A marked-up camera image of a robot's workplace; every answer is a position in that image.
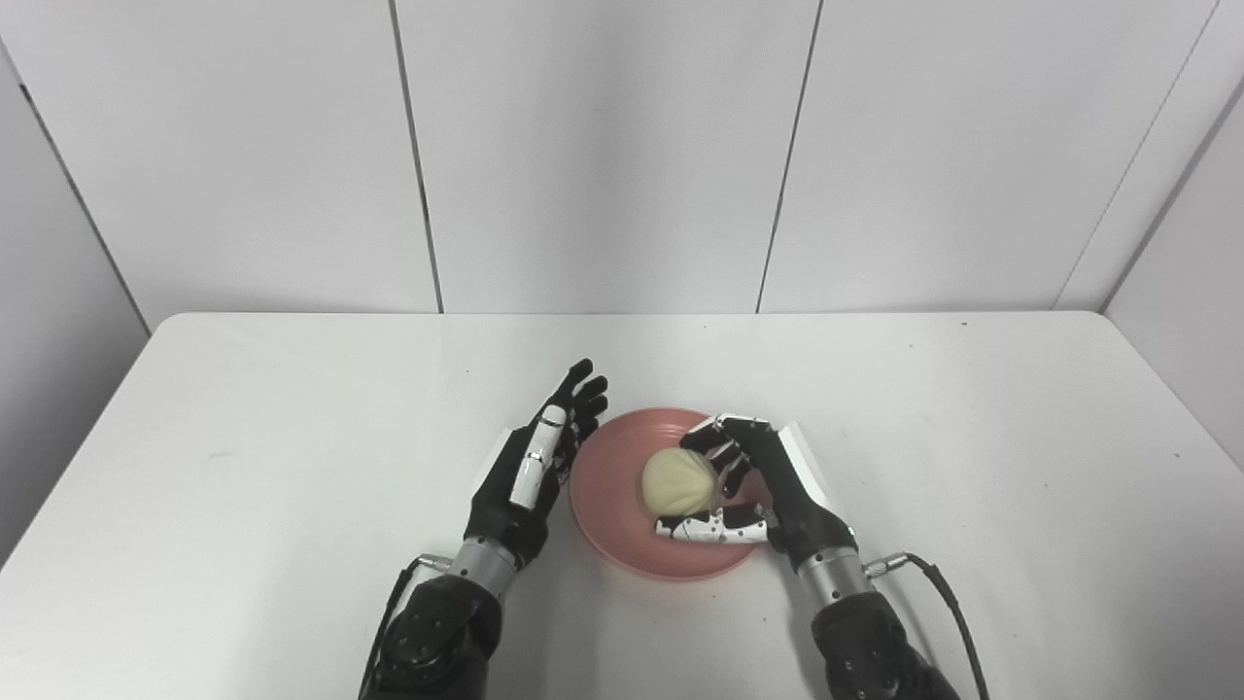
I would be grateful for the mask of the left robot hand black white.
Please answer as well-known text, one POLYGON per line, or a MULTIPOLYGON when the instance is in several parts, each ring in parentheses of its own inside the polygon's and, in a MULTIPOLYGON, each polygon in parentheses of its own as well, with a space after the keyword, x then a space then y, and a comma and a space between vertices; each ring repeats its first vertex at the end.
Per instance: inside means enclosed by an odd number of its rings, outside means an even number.
POLYGON ((471 496, 464 541, 498 545, 520 571, 549 538, 549 513, 608 407, 607 377, 590 359, 569 368, 525 426, 510 431, 471 496))

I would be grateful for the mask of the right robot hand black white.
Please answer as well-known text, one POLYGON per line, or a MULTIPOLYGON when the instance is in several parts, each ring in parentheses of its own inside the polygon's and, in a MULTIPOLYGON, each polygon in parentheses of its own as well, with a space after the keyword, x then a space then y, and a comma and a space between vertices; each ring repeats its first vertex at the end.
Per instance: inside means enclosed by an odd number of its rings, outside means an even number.
POLYGON ((812 456, 795 424, 778 429, 755 417, 707 418, 679 446, 707 458, 726 505, 659 515, 654 532, 675 542, 773 545, 797 573, 860 555, 853 528, 832 512, 814 479, 812 456))

